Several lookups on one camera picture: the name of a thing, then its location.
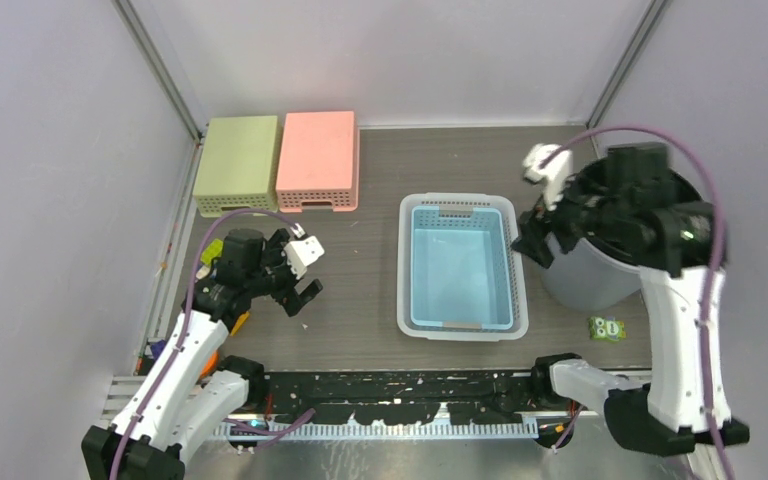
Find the black grey round bin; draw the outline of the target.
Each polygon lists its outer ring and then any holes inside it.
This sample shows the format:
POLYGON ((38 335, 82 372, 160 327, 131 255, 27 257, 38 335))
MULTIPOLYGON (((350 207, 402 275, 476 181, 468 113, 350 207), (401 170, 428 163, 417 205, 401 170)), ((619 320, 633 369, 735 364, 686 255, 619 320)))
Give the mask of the black grey round bin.
POLYGON ((540 267, 541 276, 561 304, 603 310, 641 289, 642 267, 676 277, 707 261, 712 208, 672 170, 666 150, 614 149, 566 182, 597 182, 609 189, 611 200, 603 208, 607 225, 573 249, 548 237, 554 261, 540 267))

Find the light blue basket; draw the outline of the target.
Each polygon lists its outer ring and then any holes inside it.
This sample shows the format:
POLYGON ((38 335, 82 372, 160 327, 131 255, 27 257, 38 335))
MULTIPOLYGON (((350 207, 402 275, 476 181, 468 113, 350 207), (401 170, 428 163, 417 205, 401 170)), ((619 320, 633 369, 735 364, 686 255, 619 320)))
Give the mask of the light blue basket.
POLYGON ((513 326, 501 212, 419 205, 411 212, 410 319, 422 327, 513 326))

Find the pink perforated basket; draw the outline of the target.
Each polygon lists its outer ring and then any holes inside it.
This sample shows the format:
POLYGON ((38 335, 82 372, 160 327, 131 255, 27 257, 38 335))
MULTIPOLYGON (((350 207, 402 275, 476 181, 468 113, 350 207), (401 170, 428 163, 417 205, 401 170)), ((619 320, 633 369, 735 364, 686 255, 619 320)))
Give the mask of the pink perforated basket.
POLYGON ((353 111, 285 116, 275 191, 283 213, 316 205, 351 212, 359 203, 360 135, 353 111))

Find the pale green perforated basket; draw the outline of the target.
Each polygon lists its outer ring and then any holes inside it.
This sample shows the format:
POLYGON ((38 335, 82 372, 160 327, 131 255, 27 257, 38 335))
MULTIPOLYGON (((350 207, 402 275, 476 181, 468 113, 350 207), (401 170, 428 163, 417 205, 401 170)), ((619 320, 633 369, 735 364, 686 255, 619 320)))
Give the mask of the pale green perforated basket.
POLYGON ((277 211, 281 137, 275 115, 211 119, 192 191, 199 214, 217 218, 239 208, 277 211))

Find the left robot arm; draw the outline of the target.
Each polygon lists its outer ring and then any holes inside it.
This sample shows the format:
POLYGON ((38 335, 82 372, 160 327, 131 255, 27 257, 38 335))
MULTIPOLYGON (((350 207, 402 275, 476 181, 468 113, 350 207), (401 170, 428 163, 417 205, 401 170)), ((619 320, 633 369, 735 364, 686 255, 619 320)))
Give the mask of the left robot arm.
POLYGON ((273 299, 297 315, 322 290, 296 289, 324 249, 307 234, 235 229, 197 269, 167 345, 107 427, 92 426, 81 450, 92 479, 181 479, 201 445, 234 410, 258 412, 267 398, 262 364, 228 356, 197 385, 208 361, 248 319, 253 300, 273 299))

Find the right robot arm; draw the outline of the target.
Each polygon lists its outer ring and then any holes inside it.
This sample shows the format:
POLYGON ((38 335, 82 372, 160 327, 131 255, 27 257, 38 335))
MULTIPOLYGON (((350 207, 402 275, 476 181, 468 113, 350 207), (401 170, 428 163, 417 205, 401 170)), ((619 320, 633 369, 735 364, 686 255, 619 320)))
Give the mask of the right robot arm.
POLYGON ((518 221, 514 251, 541 269, 560 300, 607 307, 638 278, 649 319, 652 366, 646 382, 611 374, 574 353, 538 358, 531 397, 544 410, 567 400, 600 414, 624 449, 670 457, 699 444, 743 445, 722 385, 719 300, 725 233, 714 205, 670 163, 659 142, 612 147, 579 171, 569 151, 534 146, 524 179, 541 188, 518 221))

